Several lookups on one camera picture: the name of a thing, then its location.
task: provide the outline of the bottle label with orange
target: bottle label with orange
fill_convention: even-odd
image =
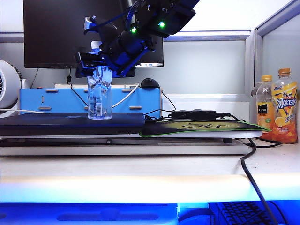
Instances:
[[[272,139],[282,143],[295,143],[297,83],[273,86],[272,96],[276,107]]]
[[[274,124],[274,106],[272,102],[257,102],[257,124],[272,130]],[[272,139],[271,131],[263,131],[262,138]]]

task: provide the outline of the monitor screen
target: monitor screen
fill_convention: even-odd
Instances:
[[[100,40],[95,32],[84,32],[86,16],[109,20],[124,9],[121,0],[23,0],[24,61],[26,68],[76,68],[74,54],[90,52],[90,43]],[[115,20],[120,33],[125,18]],[[140,60],[140,67],[163,66],[163,39],[155,52]]]

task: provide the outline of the white desk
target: white desk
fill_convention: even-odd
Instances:
[[[258,200],[239,158],[0,157],[0,201],[200,203]],[[246,163],[267,200],[300,199],[300,144],[258,149]]]

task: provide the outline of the clear plastic bottle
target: clear plastic bottle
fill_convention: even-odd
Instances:
[[[263,131],[262,138],[272,140],[274,106],[272,102],[272,75],[263,75],[262,84],[256,92],[257,124],[270,129]]]
[[[98,54],[100,42],[92,42],[92,54]],[[109,120],[112,118],[112,72],[108,67],[98,66],[88,77],[88,118]]]
[[[284,144],[297,142],[297,83],[290,78],[290,68],[279,69],[279,80],[272,85],[275,123],[272,139]]]

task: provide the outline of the yellow bottle cap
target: yellow bottle cap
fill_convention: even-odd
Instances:
[[[272,75],[262,75],[262,81],[272,81]]]

